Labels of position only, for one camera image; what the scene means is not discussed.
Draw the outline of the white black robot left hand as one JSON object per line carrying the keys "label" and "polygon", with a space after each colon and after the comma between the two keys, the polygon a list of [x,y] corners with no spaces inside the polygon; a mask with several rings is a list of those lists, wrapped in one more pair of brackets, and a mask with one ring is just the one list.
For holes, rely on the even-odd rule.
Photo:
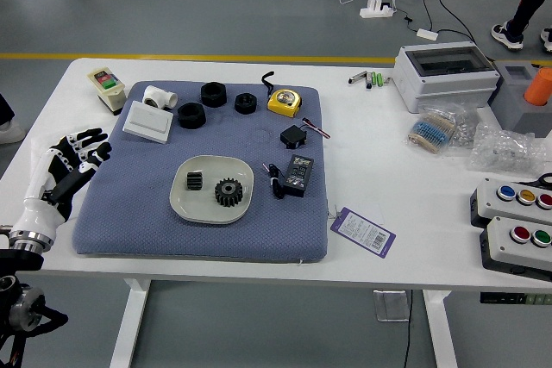
{"label": "white black robot left hand", "polygon": [[23,213],[9,237],[31,235],[51,245],[57,228],[72,212],[72,198],[110,158],[108,135],[101,128],[72,133],[40,157],[23,198]]}

